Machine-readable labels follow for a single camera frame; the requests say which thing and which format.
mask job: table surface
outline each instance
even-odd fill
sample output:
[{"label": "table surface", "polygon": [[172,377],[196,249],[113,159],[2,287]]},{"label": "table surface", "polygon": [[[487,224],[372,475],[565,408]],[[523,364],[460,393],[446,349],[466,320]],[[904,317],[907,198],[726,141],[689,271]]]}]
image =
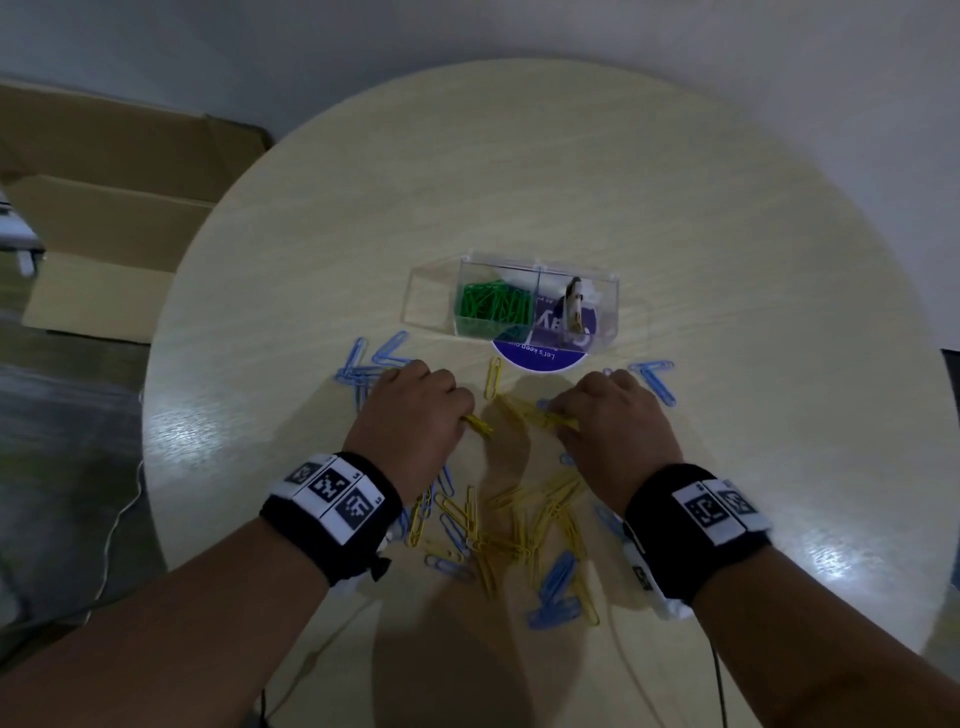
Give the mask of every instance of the table surface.
[{"label": "table surface", "polygon": [[[735,110],[572,61],[374,88],[285,138],[216,207],[147,375],[146,475],[171,567],[252,517],[298,458],[339,447],[354,411],[332,375],[357,336],[376,347],[405,328],[400,353],[482,392],[492,347],[449,335],[469,249],[621,277],[613,348],[548,376],[507,365],[501,391],[537,399],[590,369],[673,359],[687,458],[737,481],[805,569],[923,645],[956,547],[960,449],[905,276],[853,205]],[[459,498],[560,467],[552,438],[479,411],[497,432],[453,454]],[[533,633],[521,568],[500,569],[488,601],[390,546],[387,577],[329,599],[277,671],[275,725],[716,725],[702,631],[653,614],[590,508],[599,628]],[[728,690],[732,725],[752,721]]]}]

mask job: cardboard box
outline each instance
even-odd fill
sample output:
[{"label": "cardboard box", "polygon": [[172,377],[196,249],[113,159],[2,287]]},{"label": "cardboard box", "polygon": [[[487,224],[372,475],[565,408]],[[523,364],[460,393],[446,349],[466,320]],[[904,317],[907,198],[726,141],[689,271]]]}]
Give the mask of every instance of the cardboard box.
[{"label": "cardboard box", "polygon": [[208,116],[0,85],[0,186],[47,251],[23,323],[149,342],[187,246],[268,145]]}]

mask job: left hand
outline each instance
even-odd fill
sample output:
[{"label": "left hand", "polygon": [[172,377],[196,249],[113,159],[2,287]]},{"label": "left hand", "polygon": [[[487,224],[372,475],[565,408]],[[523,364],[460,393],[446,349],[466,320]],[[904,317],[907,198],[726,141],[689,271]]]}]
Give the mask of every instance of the left hand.
[{"label": "left hand", "polygon": [[404,505],[425,491],[463,437],[460,419],[473,394],[446,369],[430,372],[414,360],[392,369],[373,387],[344,442],[394,484]]}]

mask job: hand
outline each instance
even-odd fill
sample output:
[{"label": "hand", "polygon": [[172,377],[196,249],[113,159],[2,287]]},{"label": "hand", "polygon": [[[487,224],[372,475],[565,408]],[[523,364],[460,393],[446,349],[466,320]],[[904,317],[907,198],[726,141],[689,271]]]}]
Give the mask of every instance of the hand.
[{"label": "hand", "polygon": [[557,435],[590,489],[620,518],[648,477],[684,462],[657,398],[622,369],[590,372],[550,409],[578,422],[579,432],[561,427]]},{"label": "hand", "polygon": [[344,442],[394,484],[404,505],[425,491],[464,434],[473,394],[446,369],[422,361],[384,373]]}]

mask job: white wall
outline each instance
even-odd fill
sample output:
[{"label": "white wall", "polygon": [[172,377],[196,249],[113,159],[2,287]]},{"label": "white wall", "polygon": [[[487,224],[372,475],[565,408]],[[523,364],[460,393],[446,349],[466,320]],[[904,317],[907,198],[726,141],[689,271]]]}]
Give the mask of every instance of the white wall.
[{"label": "white wall", "polygon": [[952,0],[0,0],[0,75],[275,136],[398,75],[519,55],[629,66],[746,109],[864,210],[936,343],[960,350]]}]

